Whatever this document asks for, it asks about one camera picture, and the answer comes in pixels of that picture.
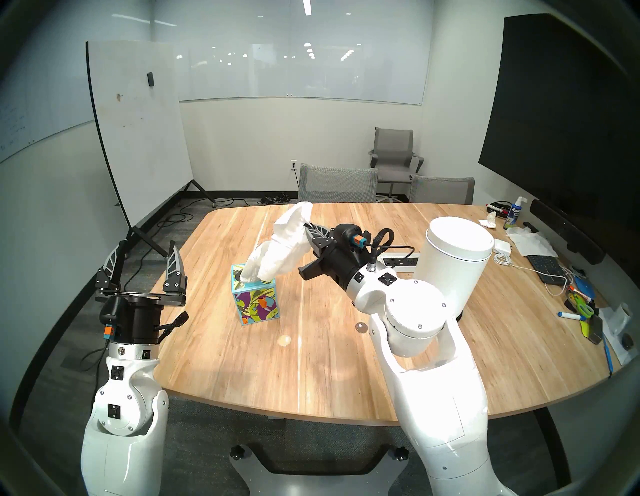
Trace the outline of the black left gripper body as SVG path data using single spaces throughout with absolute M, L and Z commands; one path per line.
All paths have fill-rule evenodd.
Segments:
M 103 304 L 99 321 L 104 325 L 105 341 L 121 344 L 160 344 L 175 328 L 187 321 L 182 312 L 173 322 L 161 324 L 164 307 L 183 307 L 186 296 L 167 294 L 97 295 Z

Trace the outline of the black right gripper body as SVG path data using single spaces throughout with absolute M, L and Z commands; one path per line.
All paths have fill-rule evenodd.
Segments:
M 355 274 L 369 261 L 367 248 L 328 244 L 315 253 L 315 260 L 299 268 L 299 275 L 309 281 L 326 275 L 345 293 Z

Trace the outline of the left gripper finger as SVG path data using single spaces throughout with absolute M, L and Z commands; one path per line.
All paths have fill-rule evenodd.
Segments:
M 188 277 L 184 272 L 184 263 L 175 241 L 170 241 L 166 258 L 166 279 L 163 291 L 167 295 L 186 295 Z
M 121 240 L 98 270 L 96 274 L 98 295 L 115 295 L 121 291 L 120 279 L 124 268 L 126 247 L 127 241 Z

